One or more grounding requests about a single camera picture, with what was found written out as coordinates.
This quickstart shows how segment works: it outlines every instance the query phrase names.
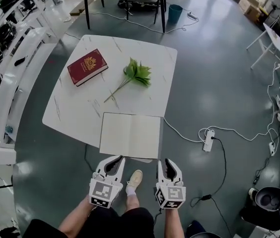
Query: plant stem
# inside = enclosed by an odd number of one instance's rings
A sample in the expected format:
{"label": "plant stem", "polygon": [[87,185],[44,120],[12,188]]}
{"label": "plant stem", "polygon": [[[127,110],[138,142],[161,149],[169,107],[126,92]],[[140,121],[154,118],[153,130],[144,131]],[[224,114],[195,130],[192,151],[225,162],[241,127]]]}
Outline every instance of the plant stem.
{"label": "plant stem", "polygon": [[122,82],[122,84],[104,101],[108,101],[119,89],[123,88],[125,85],[127,85],[132,79],[129,79],[127,81]]}

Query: book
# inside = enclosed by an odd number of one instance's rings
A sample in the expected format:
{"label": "book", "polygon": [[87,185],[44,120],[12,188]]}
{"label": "book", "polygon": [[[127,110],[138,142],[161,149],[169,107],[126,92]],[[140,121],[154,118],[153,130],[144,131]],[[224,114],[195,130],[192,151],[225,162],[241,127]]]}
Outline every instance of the book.
{"label": "book", "polygon": [[84,55],[67,67],[72,82],[76,86],[80,86],[107,68],[108,65],[98,49]]}
{"label": "book", "polygon": [[158,159],[162,125],[160,117],[104,113],[100,153]]}

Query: gray floor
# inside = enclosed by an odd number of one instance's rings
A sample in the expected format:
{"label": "gray floor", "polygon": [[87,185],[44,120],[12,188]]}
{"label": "gray floor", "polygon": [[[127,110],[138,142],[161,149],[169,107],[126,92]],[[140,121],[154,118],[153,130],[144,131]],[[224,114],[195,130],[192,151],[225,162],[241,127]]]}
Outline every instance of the gray floor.
{"label": "gray floor", "polygon": [[[118,0],[100,1],[90,6],[90,12],[108,12],[123,17]],[[147,41],[177,49],[178,57],[165,117],[184,136],[197,140],[200,128],[210,125],[234,128],[246,137],[265,133],[272,118],[272,105],[267,97],[267,85],[272,80],[276,59],[268,54],[254,71],[250,65],[259,55],[259,46],[246,51],[248,44],[261,31],[249,22],[238,5],[231,0],[167,0],[193,11],[200,22],[161,35],[109,16],[91,15],[91,30],[84,15],[67,31],[81,37],[84,34],[107,35]],[[153,25],[154,13],[135,13],[130,20],[162,30],[160,15]],[[178,26],[192,23],[183,13]],[[62,219],[88,193],[91,171],[84,162],[84,144],[42,124],[42,117],[55,82],[78,40],[64,35],[44,65],[28,99],[16,141],[17,165],[14,167],[14,196],[21,230],[32,218],[39,218],[57,227]],[[271,95],[279,93],[278,79]],[[269,155],[269,136],[247,142],[233,132],[215,131],[222,140],[227,157],[227,178],[214,197],[231,232],[247,237],[251,226],[238,216],[256,169]],[[209,232],[229,237],[223,220],[212,201],[200,202],[194,209],[190,199],[214,192],[224,176],[223,152],[219,142],[206,153],[200,143],[180,138],[164,126],[162,158],[170,158],[181,168],[187,187],[187,201],[180,209],[182,225],[193,219]],[[107,156],[88,146],[87,159],[93,167]],[[156,162],[145,164],[128,159],[122,182],[135,169],[143,170],[143,182],[137,195],[143,207],[153,215],[158,212],[154,200]],[[276,156],[263,172],[257,188],[280,186],[280,145]],[[124,212],[125,193],[114,204]],[[158,217],[156,237],[163,237],[164,214]]]}

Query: teal trash bin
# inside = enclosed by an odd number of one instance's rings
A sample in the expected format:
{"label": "teal trash bin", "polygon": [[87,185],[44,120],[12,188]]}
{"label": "teal trash bin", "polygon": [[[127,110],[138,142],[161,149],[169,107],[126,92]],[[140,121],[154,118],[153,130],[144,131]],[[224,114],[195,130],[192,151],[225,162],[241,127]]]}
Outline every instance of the teal trash bin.
{"label": "teal trash bin", "polygon": [[169,17],[168,22],[171,24],[176,24],[179,21],[183,8],[176,4],[171,4],[169,6]]}

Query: open notebook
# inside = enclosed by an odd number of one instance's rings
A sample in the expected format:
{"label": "open notebook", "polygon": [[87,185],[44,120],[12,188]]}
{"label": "open notebook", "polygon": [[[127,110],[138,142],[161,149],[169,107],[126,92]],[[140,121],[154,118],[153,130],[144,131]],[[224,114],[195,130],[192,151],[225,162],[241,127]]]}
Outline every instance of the open notebook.
{"label": "open notebook", "polygon": [[162,125],[160,117],[104,113],[100,153],[157,159]]}

